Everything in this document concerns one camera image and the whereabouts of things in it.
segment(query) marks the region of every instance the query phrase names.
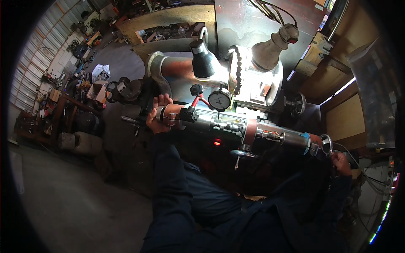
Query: dark blue pants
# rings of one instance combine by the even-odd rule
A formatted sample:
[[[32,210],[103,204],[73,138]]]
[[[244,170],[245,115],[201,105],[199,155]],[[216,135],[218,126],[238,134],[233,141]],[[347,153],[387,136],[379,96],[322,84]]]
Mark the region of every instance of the dark blue pants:
[[[260,208],[261,201],[247,200],[219,188],[200,173],[200,168],[184,162],[185,175],[193,195],[192,215],[202,227],[216,227],[244,210]],[[305,213],[317,196],[327,175],[323,166],[304,168],[279,185],[263,201],[279,199],[297,216]]]

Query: white plastic bag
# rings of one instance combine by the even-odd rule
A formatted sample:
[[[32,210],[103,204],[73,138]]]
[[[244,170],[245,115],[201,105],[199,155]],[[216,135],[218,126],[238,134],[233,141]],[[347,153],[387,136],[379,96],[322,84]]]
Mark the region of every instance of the white plastic bag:
[[[102,72],[106,72],[108,75],[110,75],[110,65],[101,65],[98,64],[92,72],[92,82],[94,83],[97,80],[98,75]]]

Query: hand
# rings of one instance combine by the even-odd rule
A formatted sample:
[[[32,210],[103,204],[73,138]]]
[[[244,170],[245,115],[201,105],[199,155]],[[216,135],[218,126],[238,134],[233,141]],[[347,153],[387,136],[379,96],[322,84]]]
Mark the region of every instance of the hand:
[[[149,113],[148,118],[146,119],[146,125],[152,129],[154,134],[158,133],[167,133],[169,132],[170,128],[163,125],[158,119],[156,119],[156,113],[158,112],[157,109],[161,105],[168,105],[173,104],[173,99],[169,98],[169,94],[159,95],[159,97],[153,98],[153,109]]]
[[[332,160],[332,164],[336,167],[336,169],[340,172],[341,175],[344,176],[351,176],[352,170],[350,169],[350,165],[346,159],[346,156],[341,152],[333,152],[330,156]]]

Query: sleeve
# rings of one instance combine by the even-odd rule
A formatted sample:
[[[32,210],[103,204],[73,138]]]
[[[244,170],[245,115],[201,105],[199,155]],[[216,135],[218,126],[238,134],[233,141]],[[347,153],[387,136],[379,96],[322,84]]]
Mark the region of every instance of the sleeve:
[[[195,233],[191,216],[192,194],[185,178],[183,162],[168,133],[153,137],[153,174],[155,195],[152,199],[153,222],[145,236],[141,252],[177,251]]]
[[[349,196],[351,184],[352,176],[340,176],[332,180],[326,200],[315,217],[316,223],[323,223],[331,228],[335,227],[342,213],[344,202]]]

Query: lathe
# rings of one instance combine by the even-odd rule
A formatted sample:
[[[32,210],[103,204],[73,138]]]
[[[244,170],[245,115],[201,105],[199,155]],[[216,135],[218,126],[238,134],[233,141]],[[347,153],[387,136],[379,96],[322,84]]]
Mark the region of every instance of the lathe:
[[[153,97],[167,93],[174,104],[160,106],[158,120],[177,130],[232,133],[240,145],[230,153],[238,160],[259,157],[252,152],[257,139],[294,147],[301,155],[329,157],[333,145],[327,134],[317,136],[277,125],[285,109],[291,117],[300,117],[306,101],[301,93],[293,101],[286,100],[281,88],[283,65],[279,54],[298,40],[297,24],[274,19],[281,27],[271,39],[252,48],[231,46],[224,60],[208,50],[202,39],[207,30],[202,29],[200,38],[190,43],[192,57],[154,52],[145,63],[144,79],[130,81],[123,77],[110,82],[106,99],[128,104],[131,112],[123,119],[139,126],[152,109]]]

